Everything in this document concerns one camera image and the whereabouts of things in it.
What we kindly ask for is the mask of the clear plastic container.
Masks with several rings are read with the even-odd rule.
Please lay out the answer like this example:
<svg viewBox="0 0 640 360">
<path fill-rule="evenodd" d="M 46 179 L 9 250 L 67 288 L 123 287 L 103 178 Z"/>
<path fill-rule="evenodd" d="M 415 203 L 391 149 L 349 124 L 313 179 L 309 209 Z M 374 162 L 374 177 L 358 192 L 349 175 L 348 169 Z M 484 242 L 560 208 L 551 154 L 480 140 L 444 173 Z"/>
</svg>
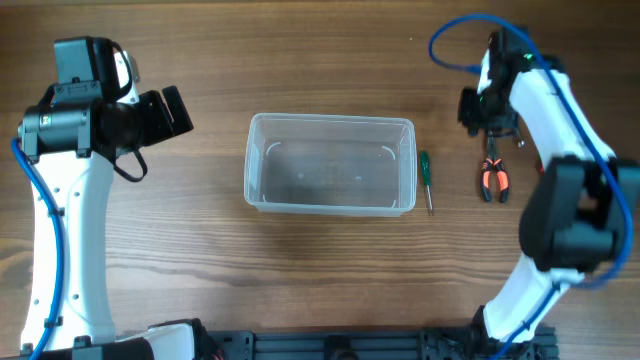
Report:
<svg viewBox="0 0 640 360">
<path fill-rule="evenodd" d="M 258 113 L 244 199 L 261 212 L 398 217 L 415 206 L 417 167 L 408 119 Z"/>
</svg>

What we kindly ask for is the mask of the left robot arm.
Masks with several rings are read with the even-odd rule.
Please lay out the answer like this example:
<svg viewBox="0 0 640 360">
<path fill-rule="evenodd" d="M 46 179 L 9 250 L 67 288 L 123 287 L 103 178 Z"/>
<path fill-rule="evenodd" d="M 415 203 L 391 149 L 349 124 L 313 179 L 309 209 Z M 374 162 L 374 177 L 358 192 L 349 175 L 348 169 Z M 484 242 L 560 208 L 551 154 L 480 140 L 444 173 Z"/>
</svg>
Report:
<svg viewBox="0 0 640 360">
<path fill-rule="evenodd" d="M 118 338 L 107 286 L 105 232 L 117 161 L 189 132 L 178 89 L 139 93 L 132 58 L 107 38 L 55 42 L 58 80 L 29 107 L 11 143 L 31 182 L 34 264 L 20 337 L 24 359 L 217 359 L 197 319 Z"/>
</svg>

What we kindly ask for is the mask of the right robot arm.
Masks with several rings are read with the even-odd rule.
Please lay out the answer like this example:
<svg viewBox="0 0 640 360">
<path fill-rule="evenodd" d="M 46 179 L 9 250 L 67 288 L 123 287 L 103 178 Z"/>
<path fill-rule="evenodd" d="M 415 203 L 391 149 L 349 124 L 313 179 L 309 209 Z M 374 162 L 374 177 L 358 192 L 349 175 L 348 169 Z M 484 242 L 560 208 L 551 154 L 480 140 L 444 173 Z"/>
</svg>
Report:
<svg viewBox="0 0 640 360">
<path fill-rule="evenodd" d="M 611 280 L 632 250 L 639 166 L 617 159 L 590 126 L 553 56 L 538 52 L 523 28 L 491 34 L 476 88 L 461 93 L 458 120 L 470 135 L 483 131 L 487 156 L 480 179 L 510 183 L 494 142 L 518 136 L 524 123 L 542 164 L 541 179 L 519 223 L 520 258 L 500 292 L 476 312 L 466 352 L 500 359 L 528 343 L 537 326 L 571 288 Z"/>
</svg>

